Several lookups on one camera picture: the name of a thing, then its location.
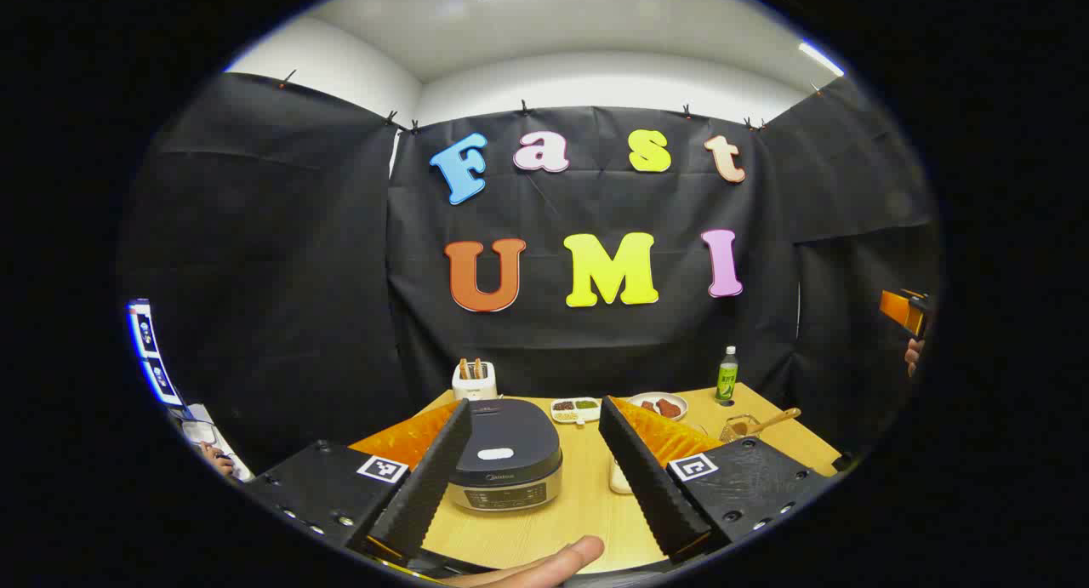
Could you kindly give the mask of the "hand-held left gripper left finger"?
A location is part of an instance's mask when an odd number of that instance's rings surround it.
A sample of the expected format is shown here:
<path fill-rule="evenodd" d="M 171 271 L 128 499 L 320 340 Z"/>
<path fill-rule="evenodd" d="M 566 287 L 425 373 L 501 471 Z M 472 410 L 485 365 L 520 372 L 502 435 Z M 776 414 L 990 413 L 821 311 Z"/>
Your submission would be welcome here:
<path fill-rule="evenodd" d="M 327 546 L 406 563 L 421 550 L 472 432 L 463 399 L 439 411 L 438 430 L 416 464 L 401 451 L 370 454 L 319 440 L 242 490 Z"/>

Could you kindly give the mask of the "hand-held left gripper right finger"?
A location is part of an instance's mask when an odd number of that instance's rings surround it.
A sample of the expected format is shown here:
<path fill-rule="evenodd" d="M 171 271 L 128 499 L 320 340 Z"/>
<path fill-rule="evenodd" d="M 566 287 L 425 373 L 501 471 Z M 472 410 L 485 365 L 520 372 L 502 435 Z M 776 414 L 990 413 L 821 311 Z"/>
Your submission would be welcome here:
<path fill-rule="evenodd" d="M 832 483 L 761 438 L 723 443 L 624 399 L 602 399 L 599 426 L 657 546 L 673 563 L 750 540 Z"/>

